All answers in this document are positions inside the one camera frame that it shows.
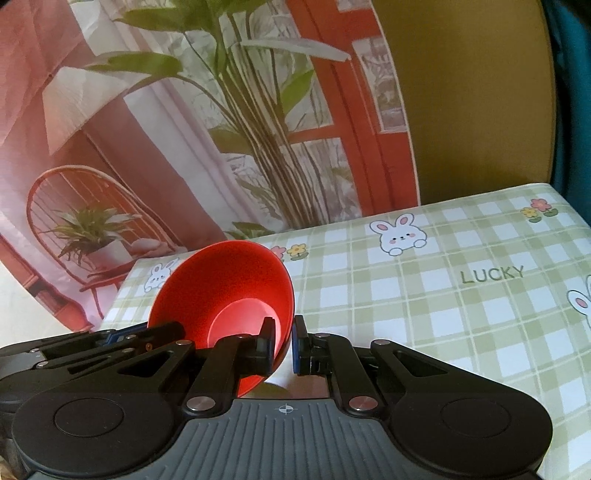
printed backdrop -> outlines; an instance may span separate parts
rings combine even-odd
[[[369,0],[11,0],[0,30],[2,260],[73,330],[138,258],[418,204]]]

metal rivet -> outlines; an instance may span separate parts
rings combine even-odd
[[[187,408],[193,411],[211,410],[216,401],[211,397],[193,397],[187,400]]]
[[[349,407],[355,411],[369,411],[378,406],[378,401],[373,397],[353,397],[349,400]]]

tablecloth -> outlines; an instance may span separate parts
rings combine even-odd
[[[309,331],[388,338],[532,395],[554,425],[540,474],[591,478],[591,229],[549,185],[253,241],[284,261]],[[191,254],[138,261],[101,328],[147,321]],[[293,389],[289,362],[274,377]]]

cartoon rabbit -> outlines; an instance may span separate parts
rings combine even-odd
[[[587,317],[587,325],[591,328],[591,275],[587,276],[586,284],[586,294],[577,290],[570,290],[567,297],[574,309]]]
[[[162,263],[154,265],[152,267],[149,279],[144,284],[144,291],[148,293],[153,288],[162,288],[162,285],[164,285],[164,282],[168,280],[169,276],[172,274],[179,262],[180,259],[175,258],[168,262],[165,266],[162,266]]]
[[[403,250],[409,248],[422,248],[427,245],[427,234],[413,225],[414,215],[405,213],[396,219],[396,225],[392,226],[383,220],[371,222],[369,227],[380,234],[379,246],[387,254],[397,257]]]

teal fabric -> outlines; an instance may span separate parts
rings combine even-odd
[[[558,0],[543,0],[557,89],[552,185],[591,224],[591,32]]]

